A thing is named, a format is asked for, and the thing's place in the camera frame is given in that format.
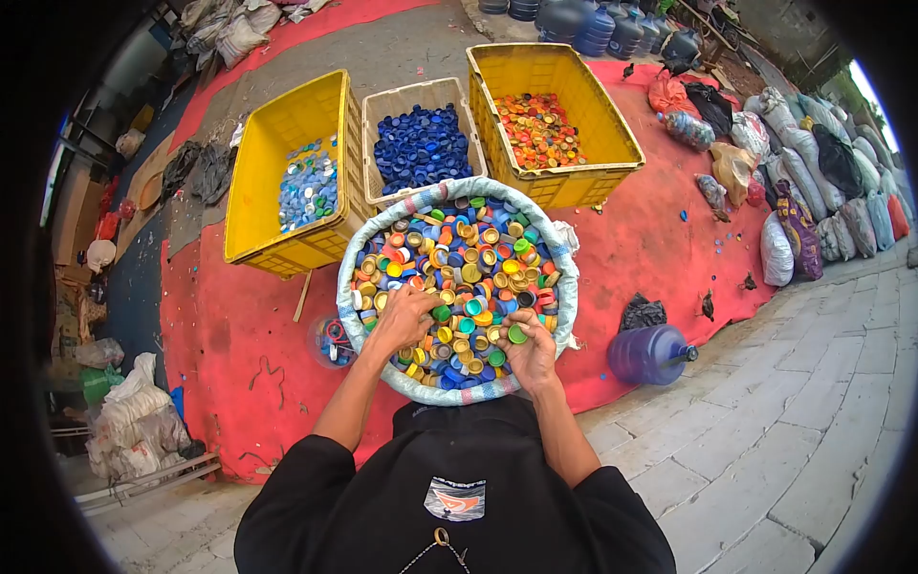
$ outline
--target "yellow plastic crate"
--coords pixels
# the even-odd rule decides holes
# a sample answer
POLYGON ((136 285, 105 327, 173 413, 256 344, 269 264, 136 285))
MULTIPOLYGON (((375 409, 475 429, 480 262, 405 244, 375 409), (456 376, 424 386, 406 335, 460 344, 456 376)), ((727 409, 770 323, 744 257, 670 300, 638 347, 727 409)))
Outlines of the yellow plastic crate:
POLYGON ((468 100, 465 98, 459 78, 403 85, 364 98, 364 189, 367 203, 379 209, 386 209, 426 188, 405 187, 390 196, 383 195, 383 187, 386 184, 383 183, 383 176, 379 174, 376 158, 373 156, 373 146, 379 141, 379 122, 386 116, 410 114, 415 104, 425 109, 436 109, 446 107, 449 103, 455 105, 456 115, 459 117, 459 130, 468 139, 468 164, 472 166, 472 175, 487 175, 481 139, 478 137, 475 120, 472 118, 472 111, 468 107, 468 100))
POLYGON ((223 259, 288 279, 340 261, 348 241, 375 214, 366 203, 360 108, 346 70, 336 70, 252 112, 229 186, 223 259), (337 147, 329 136, 338 132, 337 147), (338 209, 307 226, 280 232, 277 197, 288 153, 322 138, 338 159, 338 209))
POLYGON ((602 203, 644 152, 602 84, 566 44, 483 44, 466 48, 469 105, 485 149, 490 176, 519 189, 539 207, 602 203), (511 94, 558 94, 568 122, 579 130, 587 165, 520 169, 494 99, 511 94))

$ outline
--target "purple water jug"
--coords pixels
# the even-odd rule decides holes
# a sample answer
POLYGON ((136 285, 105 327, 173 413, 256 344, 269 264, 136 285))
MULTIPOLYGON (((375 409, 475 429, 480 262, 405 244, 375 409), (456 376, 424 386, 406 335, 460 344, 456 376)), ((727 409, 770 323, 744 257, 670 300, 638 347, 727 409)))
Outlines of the purple water jug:
POLYGON ((620 332, 606 353, 612 374, 633 385, 669 385, 696 359, 698 349, 672 325, 620 332))

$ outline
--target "black shirt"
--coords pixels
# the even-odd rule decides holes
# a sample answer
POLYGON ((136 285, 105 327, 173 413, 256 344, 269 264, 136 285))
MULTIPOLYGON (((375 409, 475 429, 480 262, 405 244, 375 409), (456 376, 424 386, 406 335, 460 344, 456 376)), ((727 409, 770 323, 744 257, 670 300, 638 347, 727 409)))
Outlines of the black shirt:
MULTIPOLYGON (((242 517, 240 574, 398 574, 437 527, 465 551, 472 574, 676 571, 663 532, 617 468, 570 489, 547 466, 527 400, 410 403, 393 435, 359 472, 329 438, 296 443, 242 517)), ((435 546, 406 574, 420 572, 465 571, 435 546)))

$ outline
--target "hand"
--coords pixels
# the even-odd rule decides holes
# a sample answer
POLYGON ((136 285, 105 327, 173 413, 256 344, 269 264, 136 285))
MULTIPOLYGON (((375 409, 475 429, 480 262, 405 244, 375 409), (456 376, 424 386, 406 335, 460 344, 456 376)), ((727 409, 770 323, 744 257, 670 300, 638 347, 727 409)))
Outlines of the hand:
POLYGON ((532 309, 513 311, 504 317, 501 323, 500 339, 497 346, 507 355, 520 385, 531 395, 538 394, 547 388, 558 388, 561 380, 554 372, 554 339, 552 334, 539 322, 538 315, 532 309), (519 324, 529 337, 526 343, 514 344, 507 338, 507 331, 512 324, 519 324))
POLYGON ((410 285, 389 291, 386 307, 367 337, 366 345, 388 359, 398 350, 418 344, 434 323, 426 313, 442 304, 441 298, 410 285))

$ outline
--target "red mat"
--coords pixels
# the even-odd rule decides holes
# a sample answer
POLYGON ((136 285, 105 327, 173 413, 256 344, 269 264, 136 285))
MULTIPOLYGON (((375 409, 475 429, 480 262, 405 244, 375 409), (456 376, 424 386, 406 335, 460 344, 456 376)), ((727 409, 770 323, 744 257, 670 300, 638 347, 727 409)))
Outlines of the red mat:
POLYGON ((396 14, 396 12, 439 3, 439 0, 387 0, 386 2, 341 0, 340 6, 326 5, 299 24, 288 22, 284 26, 275 26, 268 32, 271 38, 271 43, 268 44, 271 47, 270 50, 262 53, 264 47, 256 48, 248 58, 237 64, 232 70, 227 71, 225 68, 220 70, 207 88, 198 89, 197 93, 192 96, 182 119, 179 120, 178 127, 175 128, 172 147, 169 148, 169 151, 171 152, 195 135, 214 94, 240 79, 249 70, 270 62, 282 51, 354 24, 365 24, 390 14, 396 14))
MULTIPOLYGON (((671 139, 647 104, 642 84, 658 68, 636 66, 623 83, 622 63, 590 65, 632 127, 647 165, 613 192, 602 215, 589 208, 551 213, 576 224, 581 243, 575 259, 581 279, 574 333, 586 348, 565 351, 558 361, 574 412, 612 402, 631 389, 611 375, 605 354, 635 291, 661 299, 669 322, 695 344, 707 342, 728 321, 752 317, 775 291, 762 282, 758 250, 766 212, 745 205, 731 213, 732 223, 711 219, 694 181, 695 173, 711 172, 711 155, 671 139), (687 222, 679 217, 683 209, 687 222), (727 240, 727 233, 733 239, 727 240), (739 233, 740 242, 735 239, 739 233), (724 243, 721 254, 715 239, 724 243), (737 287, 747 270, 759 289, 737 287), (714 289, 714 323, 695 316, 699 293, 708 287, 714 289)), ((266 475, 255 469, 270 466, 309 432, 346 374, 317 368, 307 351, 310 323, 335 312, 338 270, 330 265, 313 273, 303 317, 293 323, 302 277, 282 282, 244 265, 225 264, 222 245, 220 223, 204 228, 200 243, 185 247, 171 262, 163 255, 166 371, 171 387, 185 385, 185 418, 192 436, 210 449, 219 446, 229 479, 258 484, 266 475)), ((391 437, 392 413, 406 402, 380 383, 358 462, 391 437)))

